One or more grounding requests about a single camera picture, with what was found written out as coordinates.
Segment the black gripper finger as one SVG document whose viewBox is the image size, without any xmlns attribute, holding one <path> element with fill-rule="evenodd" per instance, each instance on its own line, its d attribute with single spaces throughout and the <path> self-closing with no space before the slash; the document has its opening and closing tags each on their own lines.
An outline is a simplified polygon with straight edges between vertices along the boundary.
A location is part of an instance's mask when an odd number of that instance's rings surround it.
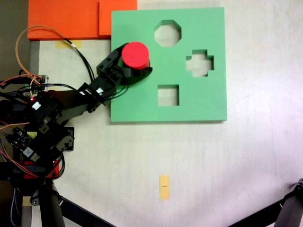
<svg viewBox="0 0 303 227">
<path fill-rule="evenodd" d="M 153 68 L 147 67 L 145 69 L 136 70 L 133 68 L 122 68 L 122 80 L 120 82 L 121 86 L 131 86 L 134 85 L 152 73 Z"/>
<path fill-rule="evenodd" d="M 110 70 L 118 65 L 121 57 L 122 50 L 127 43 L 114 49 L 97 67 L 97 75 L 100 76 L 102 73 L 109 74 Z"/>
</svg>

